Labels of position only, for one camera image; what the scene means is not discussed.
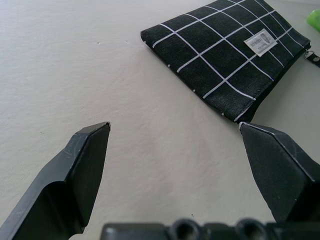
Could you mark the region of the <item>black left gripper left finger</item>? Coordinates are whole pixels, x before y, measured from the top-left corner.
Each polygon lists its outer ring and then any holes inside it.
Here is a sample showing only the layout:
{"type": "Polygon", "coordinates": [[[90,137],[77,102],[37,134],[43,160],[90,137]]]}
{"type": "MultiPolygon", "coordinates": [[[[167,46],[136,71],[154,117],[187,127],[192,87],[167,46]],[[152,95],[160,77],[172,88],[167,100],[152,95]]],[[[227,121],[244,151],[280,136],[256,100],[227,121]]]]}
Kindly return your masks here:
{"type": "Polygon", "coordinates": [[[2,240],[68,240],[87,227],[102,180],[109,122],[76,132],[0,227],[2,240]]]}

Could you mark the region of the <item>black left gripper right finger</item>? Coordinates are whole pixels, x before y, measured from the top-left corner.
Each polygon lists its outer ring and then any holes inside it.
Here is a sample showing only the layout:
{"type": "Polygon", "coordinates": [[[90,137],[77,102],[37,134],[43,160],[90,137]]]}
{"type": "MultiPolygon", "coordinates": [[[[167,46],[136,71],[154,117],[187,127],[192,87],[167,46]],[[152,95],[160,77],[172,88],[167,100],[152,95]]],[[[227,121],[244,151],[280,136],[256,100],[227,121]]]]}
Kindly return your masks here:
{"type": "Polygon", "coordinates": [[[241,122],[255,183],[276,222],[320,220],[320,165],[288,134],[241,122]]]}

